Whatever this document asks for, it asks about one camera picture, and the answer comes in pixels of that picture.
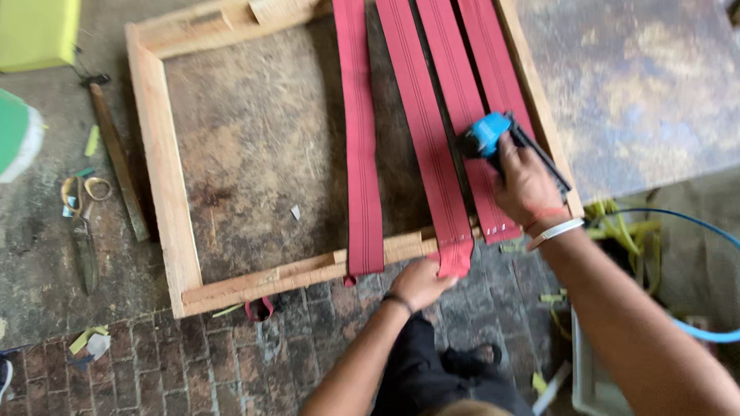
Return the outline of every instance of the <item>wooden frame rail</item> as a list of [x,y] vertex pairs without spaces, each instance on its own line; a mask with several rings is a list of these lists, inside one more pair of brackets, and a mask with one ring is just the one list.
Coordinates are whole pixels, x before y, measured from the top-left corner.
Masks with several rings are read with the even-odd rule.
[[[508,36],[525,100],[534,110],[531,118],[535,133],[540,141],[544,138],[545,143],[541,144],[572,182],[512,1],[498,0],[499,19]],[[324,16],[331,10],[327,0],[217,0],[126,25],[131,78],[175,318],[347,275],[347,251],[342,249],[203,285],[162,63],[164,58],[269,35]],[[568,195],[568,206],[573,215],[582,214],[575,190]],[[479,227],[474,227],[474,236],[482,237]],[[436,251],[437,240],[432,227],[383,240],[385,264]]]

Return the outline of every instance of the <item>wrist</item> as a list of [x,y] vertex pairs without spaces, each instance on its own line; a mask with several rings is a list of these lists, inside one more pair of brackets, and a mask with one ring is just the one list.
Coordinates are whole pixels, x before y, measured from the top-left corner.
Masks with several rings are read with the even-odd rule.
[[396,304],[400,306],[401,308],[405,309],[408,313],[408,316],[410,317],[416,312],[416,309],[413,305],[411,305],[406,298],[404,298],[401,295],[398,295],[395,292],[388,291],[384,296],[383,299],[380,301],[381,303],[389,303],[389,304]]
[[549,215],[544,218],[536,219],[529,227],[525,230],[530,237],[535,238],[542,234],[548,229],[560,225],[571,219],[571,216],[563,210],[560,214]]
[[405,305],[392,299],[381,301],[378,310],[386,311],[388,314],[398,317],[399,319],[403,319],[404,321],[408,321],[408,319],[413,315]]

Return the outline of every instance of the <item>brick floor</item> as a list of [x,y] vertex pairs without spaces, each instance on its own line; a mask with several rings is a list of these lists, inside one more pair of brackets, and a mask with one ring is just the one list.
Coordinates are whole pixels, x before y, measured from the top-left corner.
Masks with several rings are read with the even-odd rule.
[[[532,403],[532,372],[549,378],[570,358],[571,345],[538,301],[560,286],[538,254],[479,245],[474,256],[484,267],[424,310],[435,343],[497,343],[503,370]],[[243,310],[181,321],[168,310],[114,323],[111,349],[87,366],[73,363],[85,349],[73,357],[66,348],[78,334],[47,340],[9,356],[16,376],[0,416],[295,415],[403,266],[363,276],[352,288],[337,280],[286,292],[282,311],[264,323],[249,322]],[[569,401],[567,392],[559,397]],[[556,413],[572,412],[563,408]]]

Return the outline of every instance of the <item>red webbing strap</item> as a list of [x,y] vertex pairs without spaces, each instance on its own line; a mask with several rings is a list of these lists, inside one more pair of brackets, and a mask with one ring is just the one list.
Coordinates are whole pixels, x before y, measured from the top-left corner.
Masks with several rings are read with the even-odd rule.
[[[463,37],[450,0],[417,0],[417,4],[452,127],[460,135],[485,115]],[[492,185],[498,172],[484,159],[464,163],[485,242],[521,237],[519,227],[494,201]]]
[[440,248],[440,277],[470,269],[473,238],[408,0],[377,0]]
[[[264,318],[261,316],[255,317],[255,314],[252,313],[252,308],[250,307],[252,305],[252,302],[262,302],[262,308],[267,310],[267,316]],[[246,302],[244,304],[244,310],[246,311],[246,316],[249,318],[250,321],[262,322],[262,321],[267,321],[267,319],[272,316],[272,313],[274,312],[275,308],[272,306],[272,302],[270,302],[270,300],[266,296],[263,296],[262,298],[257,299],[256,301]]]
[[514,118],[534,137],[517,74],[491,0],[457,0],[491,111],[514,112]]
[[[349,274],[383,271],[383,217],[363,0],[334,0],[347,134]],[[345,279],[345,285],[352,282]]]

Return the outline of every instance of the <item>silver bangle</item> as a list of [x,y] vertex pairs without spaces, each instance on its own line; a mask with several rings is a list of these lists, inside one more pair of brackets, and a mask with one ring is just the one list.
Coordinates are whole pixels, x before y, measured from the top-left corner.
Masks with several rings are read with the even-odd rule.
[[582,218],[573,218],[572,220],[566,221],[562,224],[556,225],[555,227],[547,229],[542,234],[533,238],[532,241],[527,244],[527,251],[530,252],[539,247],[539,245],[544,243],[545,241],[571,231],[572,229],[576,229],[583,224],[584,222]]

